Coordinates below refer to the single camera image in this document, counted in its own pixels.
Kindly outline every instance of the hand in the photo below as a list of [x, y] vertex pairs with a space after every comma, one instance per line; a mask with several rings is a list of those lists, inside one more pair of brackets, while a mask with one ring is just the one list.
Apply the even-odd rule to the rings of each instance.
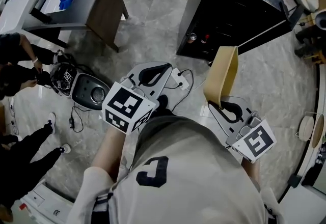
[[24, 84], [26, 84], [26, 87], [27, 88], [33, 88], [34, 86], [37, 85], [37, 80], [36, 79], [34, 79], [34, 80], [28, 80]]
[[34, 63], [34, 67], [36, 68], [37, 72], [39, 72], [39, 74], [42, 73], [42, 70], [43, 70], [43, 64], [41, 63], [41, 61], [36, 61]]

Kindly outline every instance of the white sneaker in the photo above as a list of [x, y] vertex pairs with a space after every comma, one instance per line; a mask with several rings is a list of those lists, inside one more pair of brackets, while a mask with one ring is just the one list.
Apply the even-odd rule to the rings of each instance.
[[71, 148], [69, 144], [64, 144], [60, 147], [60, 151], [61, 153], [70, 153], [71, 152]]
[[55, 134], [56, 133], [56, 115], [54, 113], [49, 114], [48, 122], [52, 127], [52, 134]]

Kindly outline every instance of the white marker cube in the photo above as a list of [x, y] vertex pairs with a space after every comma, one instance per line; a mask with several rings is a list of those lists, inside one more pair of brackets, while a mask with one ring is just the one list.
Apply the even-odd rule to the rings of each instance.
[[276, 144], [276, 138], [266, 120], [232, 145], [244, 158], [254, 163]]
[[155, 103], [115, 82], [102, 104], [103, 119], [130, 134], [148, 121]]

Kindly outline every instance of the floor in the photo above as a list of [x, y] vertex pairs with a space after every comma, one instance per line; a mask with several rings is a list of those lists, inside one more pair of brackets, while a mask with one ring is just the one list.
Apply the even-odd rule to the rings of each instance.
[[[121, 46], [119, 53], [90, 32], [63, 33], [63, 39], [69, 44], [65, 51], [72, 53], [78, 62], [89, 65], [105, 81], [119, 81], [138, 63], [170, 62], [180, 70], [192, 69], [196, 89], [205, 79], [209, 67], [204, 61], [175, 55], [178, 26], [187, 0], [124, 1], [130, 18], [121, 22], [118, 30], [116, 44]], [[30, 40], [53, 51], [58, 49], [44, 40]], [[298, 42], [291, 32], [240, 55], [232, 91], [232, 95], [245, 98], [261, 117], [267, 119], [277, 138], [275, 147], [261, 158], [262, 185], [272, 187], [277, 197], [282, 194], [302, 155], [305, 143], [295, 137], [295, 133], [304, 112], [312, 111], [315, 102], [315, 67], [309, 61], [297, 58], [293, 53], [295, 47], [298, 47]], [[167, 85], [173, 87], [175, 83], [169, 80]], [[186, 91], [166, 89], [164, 93], [172, 107]], [[108, 125], [99, 118], [100, 112], [82, 113], [84, 130], [74, 133], [68, 122], [72, 105], [71, 100], [40, 86], [18, 93], [14, 100], [21, 136], [42, 127], [49, 112], [57, 115], [57, 132], [41, 146], [35, 159], [62, 143], [69, 143], [72, 152], [61, 156], [45, 179], [55, 190], [76, 198], [83, 171], [90, 165]], [[192, 91], [175, 112], [207, 126], [225, 143], [225, 134], [207, 109], [202, 85]], [[79, 130], [82, 126], [77, 116], [74, 117]], [[131, 163], [136, 142], [136, 133], [126, 139], [124, 161], [127, 165]]]

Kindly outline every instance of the white t-shirt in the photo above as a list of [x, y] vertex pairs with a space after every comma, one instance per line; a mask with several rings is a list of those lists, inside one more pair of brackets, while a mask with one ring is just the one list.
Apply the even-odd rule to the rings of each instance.
[[157, 119], [142, 131], [145, 141], [120, 182], [100, 168], [85, 171], [68, 224], [91, 223], [96, 198], [108, 193], [110, 223], [268, 223], [264, 205], [283, 223], [273, 193], [261, 195], [209, 129], [185, 118]]

